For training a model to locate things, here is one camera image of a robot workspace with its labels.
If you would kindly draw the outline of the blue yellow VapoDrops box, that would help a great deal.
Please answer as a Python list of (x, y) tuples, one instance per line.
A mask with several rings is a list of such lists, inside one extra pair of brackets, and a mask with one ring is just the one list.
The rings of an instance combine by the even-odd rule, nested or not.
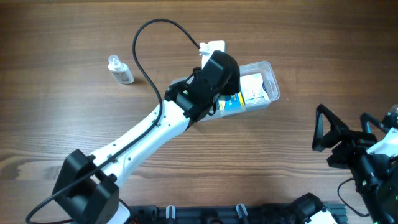
[(222, 95), (218, 98), (218, 107), (220, 110), (232, 110), (240, 108), (244, 105), (244, 100), (241, 93), (226, 96)]

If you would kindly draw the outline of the white blue medicine box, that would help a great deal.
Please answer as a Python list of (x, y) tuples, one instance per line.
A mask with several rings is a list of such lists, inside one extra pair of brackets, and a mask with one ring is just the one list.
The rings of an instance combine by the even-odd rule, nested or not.
[(241, 76), (240, 85), (245, 104), (260, 103), (269, 99), (261, 73)]

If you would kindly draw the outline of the clear plastic container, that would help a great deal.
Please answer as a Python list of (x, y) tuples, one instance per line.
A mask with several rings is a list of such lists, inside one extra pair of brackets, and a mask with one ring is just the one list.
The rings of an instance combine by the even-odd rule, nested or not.
[(206, 116), (202, 120), (209, 121), (212, 119), (220, 119), (226, 116), (232, 116), (240, 113), (250, 112), (254, 110), (261, 110), (267, 108), (271, 102), (278, 100), (280, 96), (279, 86), (275, 78), (271, 64), (267, 61), (261, 61), (256, 63), (250, 63), (239, 67), (240, 77), (245, 75), (252, 75), (255, 73), (261, 73), (264, 81), (265, 91), (268, 94), (269, 99), (260, 103), (245, 104), (240, 108), (232, 110), (220, 110), (218, 107), (218, 101), (216, 102), (216, 109), (210, 110), (211, 116)]

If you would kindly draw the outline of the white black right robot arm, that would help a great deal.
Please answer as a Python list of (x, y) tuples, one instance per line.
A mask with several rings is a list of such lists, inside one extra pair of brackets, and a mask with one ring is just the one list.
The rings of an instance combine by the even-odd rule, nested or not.
[(374, 223), (397, 223), (397, 105), (382, 121), (360, 116), (352, 130), (325, 105), (316, 108), (312, 149), (330, 148), (330, 167), (349, 169), (368, 216)]

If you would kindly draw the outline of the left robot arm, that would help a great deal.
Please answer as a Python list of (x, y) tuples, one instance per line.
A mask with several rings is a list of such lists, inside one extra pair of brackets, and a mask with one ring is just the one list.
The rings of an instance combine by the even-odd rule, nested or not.
[(79, 149), (62, 165), (52, 195), (75, 223), (126, 223), (119, 190), (160, 146), (208, 116), (221, 95), (239, 91), (239, 66), (214, 51), (193, 76), (174, 83), (155, 110), (113, 143), (85, 155)]

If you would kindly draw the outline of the white lotion bottle clear cap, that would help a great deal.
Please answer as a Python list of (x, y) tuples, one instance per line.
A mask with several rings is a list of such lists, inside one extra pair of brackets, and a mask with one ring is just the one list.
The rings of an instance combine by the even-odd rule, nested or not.
[(134, 82), (134, 77), (129, 67), (117, 55), (111, 55), (108, 58), (108, 62), (108, 70), (118, 83), (126, 85)]

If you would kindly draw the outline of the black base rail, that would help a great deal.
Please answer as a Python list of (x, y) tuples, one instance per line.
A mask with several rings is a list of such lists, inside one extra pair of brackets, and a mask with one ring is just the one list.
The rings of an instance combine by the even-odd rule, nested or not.
[(129, 207), (133, 223), (290, 223), (288, 204), (247, 206), (247, 220), (239, 217), (235, 206), (177, 207), (175, 215), (155, 205)]

